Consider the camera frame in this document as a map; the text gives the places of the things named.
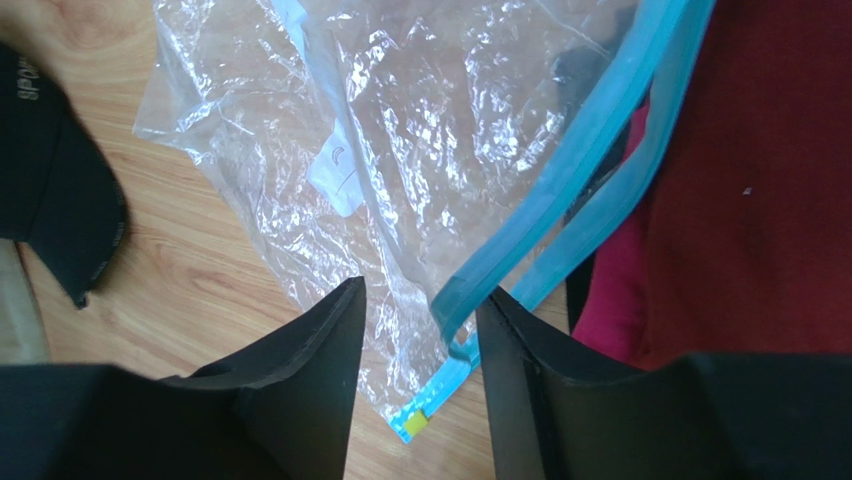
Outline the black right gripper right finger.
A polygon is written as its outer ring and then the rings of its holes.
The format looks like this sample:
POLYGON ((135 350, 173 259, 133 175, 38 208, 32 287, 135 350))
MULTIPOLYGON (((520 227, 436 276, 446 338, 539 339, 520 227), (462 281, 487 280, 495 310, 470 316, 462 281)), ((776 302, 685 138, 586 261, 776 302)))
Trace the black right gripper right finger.
POLYGON ((698 353, 644 372, 497 290, 476 313, 500 479, 847 479, 851 360, 698 353))

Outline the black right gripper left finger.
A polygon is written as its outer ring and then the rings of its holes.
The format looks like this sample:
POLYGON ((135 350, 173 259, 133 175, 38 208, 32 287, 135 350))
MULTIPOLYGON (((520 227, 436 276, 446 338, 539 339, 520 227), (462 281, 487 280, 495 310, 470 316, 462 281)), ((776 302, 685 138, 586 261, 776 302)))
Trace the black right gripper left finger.
POLYGON ((350 278, 188 377, 107 364, 1 370, 5 479, 339 479, 366 323, 350 278))

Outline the clear zip top bag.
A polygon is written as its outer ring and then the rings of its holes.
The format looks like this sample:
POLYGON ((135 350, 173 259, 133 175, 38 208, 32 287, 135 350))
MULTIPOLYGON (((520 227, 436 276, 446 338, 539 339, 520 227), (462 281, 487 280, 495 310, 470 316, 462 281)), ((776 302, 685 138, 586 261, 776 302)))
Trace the clear zip top bag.
POLYGON ((293 303, 367 283, 359 392, 409 442, 656 174, 710 1, 157 1, 135 134, 185 152, 293 303))

